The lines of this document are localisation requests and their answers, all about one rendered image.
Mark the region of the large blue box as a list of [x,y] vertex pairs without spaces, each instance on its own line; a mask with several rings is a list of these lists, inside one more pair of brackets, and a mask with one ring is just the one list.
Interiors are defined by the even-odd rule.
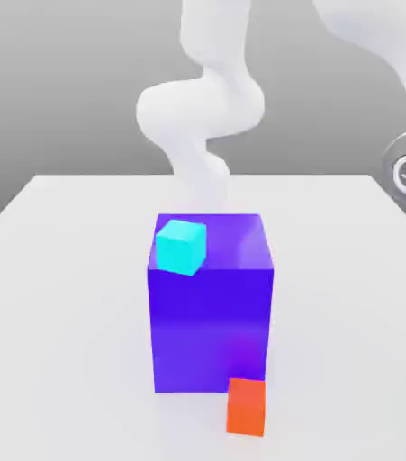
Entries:
[[158,269],[149,255],[154,387],[158,393],[225,393],[231,378],[262,381],[274,263],[257,214],[158,215],[207,227],[207,257],[194,276]]

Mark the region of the small cyan cube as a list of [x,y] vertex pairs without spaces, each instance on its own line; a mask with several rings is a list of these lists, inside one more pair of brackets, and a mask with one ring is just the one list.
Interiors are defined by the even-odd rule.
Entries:
[[157,269],[194,276],[206,259],[207,226],[171,219],[156,235]]

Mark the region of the small orange cube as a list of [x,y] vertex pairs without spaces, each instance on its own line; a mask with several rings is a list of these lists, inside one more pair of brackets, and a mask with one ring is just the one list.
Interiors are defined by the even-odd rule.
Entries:
[[266,382],[231,378],[227,403],[227,432],[263,437],[265,423]]

